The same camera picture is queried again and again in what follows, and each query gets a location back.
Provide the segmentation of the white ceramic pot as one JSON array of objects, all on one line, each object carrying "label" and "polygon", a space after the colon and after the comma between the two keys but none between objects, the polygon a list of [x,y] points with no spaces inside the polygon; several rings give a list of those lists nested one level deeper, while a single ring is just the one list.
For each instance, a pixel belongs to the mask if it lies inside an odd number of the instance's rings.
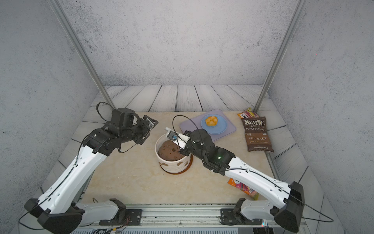
[{"label": "white ceramic pot", "polygon": [[177,175],[188,170],[193,163],[193,155],[179,153],[180,147],[167,135],[162,135],[155,144],[155,153],[160,167],[167,173]]}]

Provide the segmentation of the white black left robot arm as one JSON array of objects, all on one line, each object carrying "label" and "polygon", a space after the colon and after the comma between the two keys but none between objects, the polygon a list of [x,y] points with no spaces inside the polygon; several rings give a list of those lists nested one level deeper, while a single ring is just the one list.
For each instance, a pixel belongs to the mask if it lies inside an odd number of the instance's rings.
[{"label": "white black left robot arm", "polygon": [[128,222],[126,205],[117,199],[94,204],[74,202],[75,196],[94,170],[125,142],[141,145],[158,121],[133,110],[112,110],[111,120],[94,129],[82,141],[77,156],[55,183],[38,199],[25,204],[28,214],[53,234],[70,234],[78,226],[99,222],[101,225],[123,225]]}]

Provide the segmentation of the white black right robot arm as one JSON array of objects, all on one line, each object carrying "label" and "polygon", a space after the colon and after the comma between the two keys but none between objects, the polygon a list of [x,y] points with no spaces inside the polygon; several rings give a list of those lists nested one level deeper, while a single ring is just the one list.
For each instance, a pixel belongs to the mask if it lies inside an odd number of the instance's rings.
[{"label": "white black right robot arm", "polygon": [[202,161],[205,168],[236,180],[267,199],[267,204],[257,205],[240,199],[234,209],[235,219],[241,222],[246,219],[272,219],[289,232],[299,232],[305,207],[301,184],[296,181],[288,184],[254,169],[234,153],[215,146],[211,136],[203,129],[186,131],[169,139],[180,147],[180,154],[192,154]]}]

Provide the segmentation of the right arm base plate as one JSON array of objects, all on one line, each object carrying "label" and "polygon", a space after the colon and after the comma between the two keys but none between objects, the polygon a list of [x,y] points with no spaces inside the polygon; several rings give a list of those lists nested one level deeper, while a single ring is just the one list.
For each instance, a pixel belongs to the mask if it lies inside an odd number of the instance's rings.
[{"label": "right arm base plate", "polygon": [[221,209],[220,210],[220,223],[222,225],[262,225],[262,219],[247,219],[240,213],[235,213],[234,209]]}]

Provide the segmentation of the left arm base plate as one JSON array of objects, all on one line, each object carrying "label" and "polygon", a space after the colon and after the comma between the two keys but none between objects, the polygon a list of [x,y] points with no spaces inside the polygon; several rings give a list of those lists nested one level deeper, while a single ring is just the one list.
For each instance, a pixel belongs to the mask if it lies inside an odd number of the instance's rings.
[{"label": "left arm base plate", "polygon": [[138,226],[140,225],[142,209],[119,210],[113,219],[101,220],[100,226]]}]

